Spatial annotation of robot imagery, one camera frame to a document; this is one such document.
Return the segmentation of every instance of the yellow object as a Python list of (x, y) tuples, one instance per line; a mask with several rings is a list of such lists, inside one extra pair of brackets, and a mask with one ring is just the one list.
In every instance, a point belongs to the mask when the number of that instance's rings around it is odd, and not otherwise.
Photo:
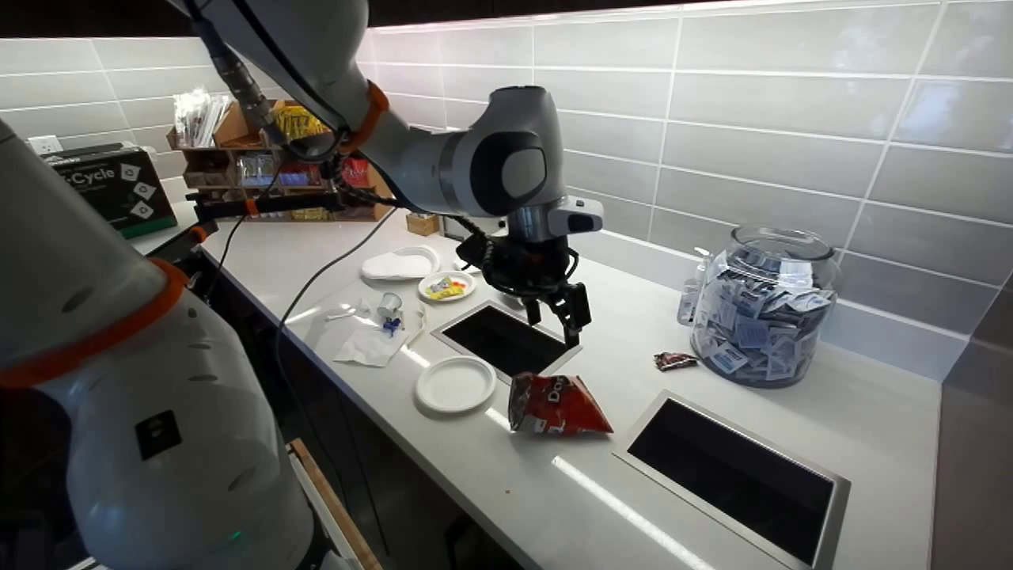
[(329, 127), (321, 124), (303, 103), (298, 102), (276, 102), (272, 116), (285, 138), (307, 138), (307, 137), (326, 137)]
[(457, 300), (470, 293), (470, 280), (452, 275), (452, 277), (439, 277), (435, 286), (425, 287), (428, 300)]
[(409, 211), (406, 221), (412, 234), (439, 234), (437, 216)]

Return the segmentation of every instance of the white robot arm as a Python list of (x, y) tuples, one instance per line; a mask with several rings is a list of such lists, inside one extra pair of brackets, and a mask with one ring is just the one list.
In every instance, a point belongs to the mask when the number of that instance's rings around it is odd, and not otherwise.
[(598, 230), (601, 201), (561, 188), (561, 129), (553, 102), (539, 86), (498, 87), (486, 110), (461, 131), (406, 127), (378, 86), (353, 66), (368, 29), (368, 0), (170, 0), (203, 34), (218, 77), (245, 115), (292, 147), (263, 103), (245, 53), (288, 93), (332, 127), (334, 146), (361, 147), (396, 197), (437, 216), (508, 216), (510, 236), (480, 230), (460, 256), (483, 277), (524, 300), (539, 320), (543, 300), (562, 321), (567, 342), (592, 320), (585, 287), (569, 286), (577, 252), (567, 234)]

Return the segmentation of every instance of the glass jar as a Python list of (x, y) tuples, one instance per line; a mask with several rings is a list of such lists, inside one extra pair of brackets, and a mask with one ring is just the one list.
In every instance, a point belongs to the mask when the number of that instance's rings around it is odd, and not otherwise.
[(833, 308), (835, 251), (810, 230), (734, 228), (734, 247), (689, 277), (682, 321), (715, 372), (751, 387), (797, 384)]

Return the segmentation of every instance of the orange ring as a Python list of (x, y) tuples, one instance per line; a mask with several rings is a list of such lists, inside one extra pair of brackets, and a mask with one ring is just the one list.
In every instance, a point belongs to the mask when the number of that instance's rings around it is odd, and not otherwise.
[(378, 87), (378, 82), (368, 82), (368, 98), (371, 98), (371, 110), (361, 120), (361, 127), (350, 129), (350, 138), (342, 146), (342, 156), (348, 156), (357, 146), (363, 146), (378, 131), (379, 116), (388, 110), (388, 102), (385, 102), (384, 87)]
[(13, 364), (13, 367), (0, 367), (0, 387), (27, 390), (34, 384), (47, 384), (53, 375), (62, 375), (62, 372), (82, 367), (96, 353), (117, 349), (121, 342), (133, 338), (136, 332), (149, 328), (151, 321), (158, 321), (183, 298), (187, 275), (165, 258), (155, 258), (155, 267), (162, 269), (165, 286), (149, 302), (142, 302), (136, 314), (123, 315), (121, 321), (114, 321), (114, 325), (108, 325), (75, 344), (65, 344), (60, 352), (52, 352), (52, 353)]

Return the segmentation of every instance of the gray tile wall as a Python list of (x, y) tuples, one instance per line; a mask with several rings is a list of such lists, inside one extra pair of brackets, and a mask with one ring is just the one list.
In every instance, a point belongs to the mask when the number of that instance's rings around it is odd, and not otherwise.
[(21, 137), (53, 131), (62, 147), (149, 146), (165, 178), (183, 172), (165, 143), (170, 93), (200, 86), (226, 92), (195, 39), (0, 39), (0, 120)]
[(972, 332), (1013, 269), (1013, 3), (705, 3), (371, 32), (417, 127), (540, 82), (562, 183), (692, 252), (745, 221), (843, 247), (843, 298)]

